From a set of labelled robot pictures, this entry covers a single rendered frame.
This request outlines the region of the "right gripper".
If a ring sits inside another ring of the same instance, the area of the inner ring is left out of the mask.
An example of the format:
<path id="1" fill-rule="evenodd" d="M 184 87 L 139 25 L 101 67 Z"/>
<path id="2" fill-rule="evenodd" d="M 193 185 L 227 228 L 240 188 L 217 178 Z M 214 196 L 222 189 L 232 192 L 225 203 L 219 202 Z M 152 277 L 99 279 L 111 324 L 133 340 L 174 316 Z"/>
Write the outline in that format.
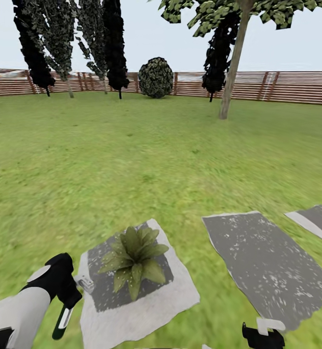
<path id="1" fill-rule="evenodd" d="M 270 344 L 274 349 L 283 349 L 285 342 L 283 336 L 278 332 L 268 332 L 268 336 L 263 336 L 258 333 L 257 329 L 242 326 L 243 337 L 247 339 L 250 348 L 259 349 L 262 344 Z"/>

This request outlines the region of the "insectifuge atomizer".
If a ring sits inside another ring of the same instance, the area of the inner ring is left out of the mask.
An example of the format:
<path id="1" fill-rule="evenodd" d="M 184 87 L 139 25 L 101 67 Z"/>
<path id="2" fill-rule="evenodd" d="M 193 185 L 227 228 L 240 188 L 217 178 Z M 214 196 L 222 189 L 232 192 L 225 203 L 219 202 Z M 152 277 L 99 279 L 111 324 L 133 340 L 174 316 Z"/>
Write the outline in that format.
<path id="1" fill-rule="evenodd" d="M 59 340 L 62 338 L 67 324 L 70 320 L 71 314 L 73 312 L 73 309 L 68 310 L 68 308 L 65 307 L 65 305 L 62 307 L 61 314 L 59 316 L 59 319 L 57 321 L 57 324 L 55 326 L 54 332 L 52 334 L 52 339 L 53 340 Z"/>

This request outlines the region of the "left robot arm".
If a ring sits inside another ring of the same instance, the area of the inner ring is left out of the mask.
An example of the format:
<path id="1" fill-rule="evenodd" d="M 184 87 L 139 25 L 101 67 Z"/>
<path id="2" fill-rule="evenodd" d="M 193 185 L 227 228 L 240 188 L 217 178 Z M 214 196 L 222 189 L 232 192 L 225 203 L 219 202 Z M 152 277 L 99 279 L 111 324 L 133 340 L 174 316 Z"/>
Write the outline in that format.
<path id="1" fill-rule="evenodd" d="M 23 290 L 0 311 L 0 349 L 31 349 L 55 296 L 70 310 L 83 298 L 79 286 L 93 292 L 93 281 L 84 273 L 73 277 L 73 271 L 72 258 L 65 253 L 54 256 L 29 277 Z"/>

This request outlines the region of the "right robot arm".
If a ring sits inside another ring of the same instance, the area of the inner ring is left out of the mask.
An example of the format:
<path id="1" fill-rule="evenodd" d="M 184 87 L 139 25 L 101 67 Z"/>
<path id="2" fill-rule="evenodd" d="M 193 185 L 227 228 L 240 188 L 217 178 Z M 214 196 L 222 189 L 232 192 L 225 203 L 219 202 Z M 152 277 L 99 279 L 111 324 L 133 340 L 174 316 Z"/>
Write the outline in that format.
<path id="1" fill-rule="evenodd" d="M 257 329 L 249 328 L 243 323 L 243 337 L 247 339 L 248 345 L 253 349 L 283 349 L 285 342 L 283 336 L 277 331 L 284 329 L 285 324 L 280 320 L 269 318 L 256 318 Z M 273 332 L 268 332 L 267 329 Z"/>

